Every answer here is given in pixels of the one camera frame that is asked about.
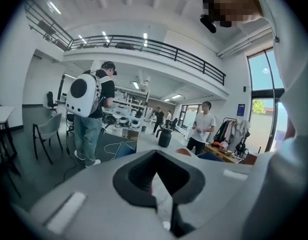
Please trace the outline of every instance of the bag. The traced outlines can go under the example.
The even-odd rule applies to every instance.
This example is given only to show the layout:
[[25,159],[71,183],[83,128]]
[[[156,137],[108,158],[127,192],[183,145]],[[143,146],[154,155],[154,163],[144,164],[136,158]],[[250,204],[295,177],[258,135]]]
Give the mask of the bag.
[[88,118],[96,110],[101,109],[102,84],[113,81],[109,76],[99,78],[96,71],[80,75],[70,86],[66,97],[65,108],[68,112],[82,118]]

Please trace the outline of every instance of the blue sign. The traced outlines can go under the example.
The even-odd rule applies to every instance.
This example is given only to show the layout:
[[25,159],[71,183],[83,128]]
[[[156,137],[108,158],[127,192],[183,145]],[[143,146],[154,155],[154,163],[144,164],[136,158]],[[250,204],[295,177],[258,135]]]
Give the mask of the blue sign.
[[243,117],[245,112],[245,104],[238,104],[237,116]]

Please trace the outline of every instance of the window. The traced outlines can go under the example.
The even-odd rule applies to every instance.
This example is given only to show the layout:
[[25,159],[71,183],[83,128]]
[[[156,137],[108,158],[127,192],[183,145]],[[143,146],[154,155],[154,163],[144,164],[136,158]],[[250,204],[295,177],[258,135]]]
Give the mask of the window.
[[191,127],[196,115],[200,112],[201,105],[183,105],[179,114],[177,125],[184,130]]
[[273,49],[248,57],[252,82],[252,106],[249,118],[250,136],[246,148],[253,153],[274,151],[283,142],[288,116],[280,98],[283,83]]
[[253,153],[264,153],[271,134],[274,115],[273,99],[253,99],[250,117],[250,136],[246,147]]

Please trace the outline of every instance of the white sneaker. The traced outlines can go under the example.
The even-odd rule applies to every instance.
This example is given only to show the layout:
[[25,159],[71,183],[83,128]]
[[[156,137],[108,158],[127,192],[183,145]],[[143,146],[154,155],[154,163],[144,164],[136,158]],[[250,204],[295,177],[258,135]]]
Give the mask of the white sneaker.
[[90,166],[86,166],[86,165],[85,165],[85,167],[88,168],[88,167],[91,167],[91,166],[96,166],[96,165],[99,165],[100,163],[101,163],[101,160],[96,159],[94,164],[92,164],[92,165],[90,165]]
[[79,160],[81,160],[81,161],[84,161],[84,160],[85,160],[85,158],[82,159],[82,158],[80,158],[80,157],[78,156],[78,151],[77,151],[77,150],[74,151],[74,156],[76,156],[76,157],[77,157]]

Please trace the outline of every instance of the balcony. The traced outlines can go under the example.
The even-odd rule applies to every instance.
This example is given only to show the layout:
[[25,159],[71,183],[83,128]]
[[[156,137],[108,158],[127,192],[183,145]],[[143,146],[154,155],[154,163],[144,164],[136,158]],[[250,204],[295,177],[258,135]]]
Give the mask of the balcony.
[[64,52],[79,49],[108,48],[148,53],[191,67],[197,73],[206,75],[224,86],[226,75],[221,70],[178,47],[152,39],[129,35],[96,35],[73,39],[34,0],[25,2],[25,12],[30,28]]

